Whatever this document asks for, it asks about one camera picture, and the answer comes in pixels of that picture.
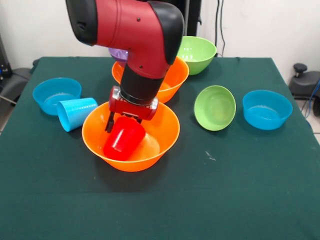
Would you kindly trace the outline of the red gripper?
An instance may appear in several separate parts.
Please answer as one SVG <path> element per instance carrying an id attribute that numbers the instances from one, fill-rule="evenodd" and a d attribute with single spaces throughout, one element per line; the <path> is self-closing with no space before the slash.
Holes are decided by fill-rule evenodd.
<path id="1" fill-rule="evenodd" d="M 110 92 L 108 107 L 109 107 L 109 117 L 105 127 L 107 133 L 111 133 L 114 126 L 114 116 L 115 113 L 120 115 L 126 115 L 141 124 L 143 120 L 150 121 L 156 114 L 158 108 L 159 100 L 155 97 L 152 102 L 148 105 L 137 105 L 133 104 L 121 95 L 121 88 L 119 86 L 113 86 Z"/>

